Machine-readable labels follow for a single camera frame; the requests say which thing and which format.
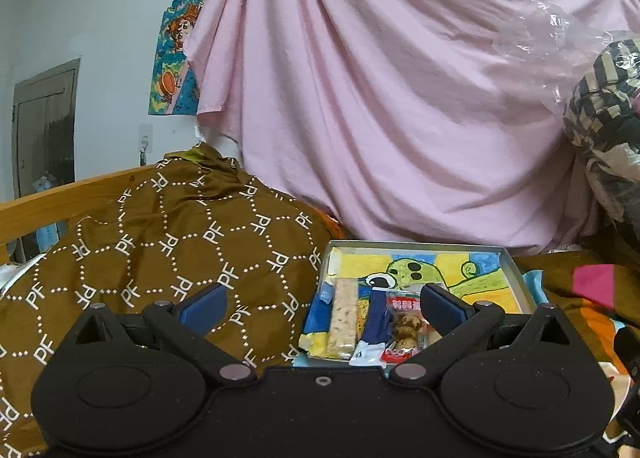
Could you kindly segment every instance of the screw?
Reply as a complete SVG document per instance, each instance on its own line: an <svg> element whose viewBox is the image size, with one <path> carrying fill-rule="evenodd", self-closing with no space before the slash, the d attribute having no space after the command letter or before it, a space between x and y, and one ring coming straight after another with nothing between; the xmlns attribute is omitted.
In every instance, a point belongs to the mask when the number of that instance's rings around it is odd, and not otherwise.
<svg viewBox="0 0 640 458"><path fill-rule="evenodd" d="M251 370L244 364L227 364L220 368L220 377L225 380L244 380L251 375Z"/></svg>
<svg viewBox="0 0 640 458"><path fill-rule="evenodd" d="M316 378L316 384L318 384L318 386L328 386L330 383L332 383L333 380L331 380L331 378L329 377L317 377Z"/></svg>
<svg viewBox="0 0 640 458"><path fill-rule="evenodd" d="M418 378L424 377L427 374L427 370L425 370L424 366L420 364L400 364L396 368L396 375L400 378L404 378L405 380L417 380Z"/></svg>

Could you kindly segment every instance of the wooden bed rail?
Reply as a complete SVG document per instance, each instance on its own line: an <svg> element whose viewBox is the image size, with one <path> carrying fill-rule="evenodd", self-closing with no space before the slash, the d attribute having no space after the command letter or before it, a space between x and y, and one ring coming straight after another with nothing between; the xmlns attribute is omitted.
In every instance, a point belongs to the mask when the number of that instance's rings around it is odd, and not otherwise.
<svg viewBox="0 0 640 458"><path fill-rule="evenodd" d="M0 264L8 262L4 245L9 241L118 198L153 169L137 167L0 203Z"/></svg>

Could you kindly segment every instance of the pink curtain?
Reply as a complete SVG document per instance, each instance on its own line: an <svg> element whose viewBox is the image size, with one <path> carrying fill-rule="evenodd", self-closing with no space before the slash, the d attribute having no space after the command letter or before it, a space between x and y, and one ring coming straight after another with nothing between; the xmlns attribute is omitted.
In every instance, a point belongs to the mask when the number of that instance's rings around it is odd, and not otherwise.
<svg viewBox="0 0 640 458"><path fill-rule="evenodd" d="M357 237L568 242L594 224L583 169L526 67L492 50L529 1L207 0L185 46L198 116ZM543 1L640 31L639 0Z"/></svg>

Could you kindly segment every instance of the blue gripper pad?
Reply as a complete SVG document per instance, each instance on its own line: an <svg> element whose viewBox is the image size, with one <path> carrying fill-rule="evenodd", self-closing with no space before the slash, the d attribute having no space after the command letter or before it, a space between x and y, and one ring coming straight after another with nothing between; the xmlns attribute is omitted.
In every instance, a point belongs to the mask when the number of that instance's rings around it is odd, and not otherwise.
<svg viewBox="0 0 640 458"><path fill-rule="evenodd" d="M422 287L420 310L425 320L443 337L476 312L474 307L437 284Z"/></svg>
<svg viewBox="0 0 640 458"><path fill-rule="evenodd" d="M180 324L204 337L222 322L226 314L226 288L214 283L174 306Z"/></svg>

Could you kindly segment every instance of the gray door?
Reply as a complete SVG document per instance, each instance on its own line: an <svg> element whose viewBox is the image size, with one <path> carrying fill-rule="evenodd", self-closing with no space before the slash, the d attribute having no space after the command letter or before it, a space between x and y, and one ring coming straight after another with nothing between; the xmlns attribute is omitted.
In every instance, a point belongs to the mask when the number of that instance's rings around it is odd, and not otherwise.
<svg viewBox="0 0 640 458"><path fill-rule="evenodd" d="M15 196L33 194L42 177L53 186L75 181L74 118L79 61L68 62L15 86ZM22 240L25 255L38 253L34 235Z"/></svg>

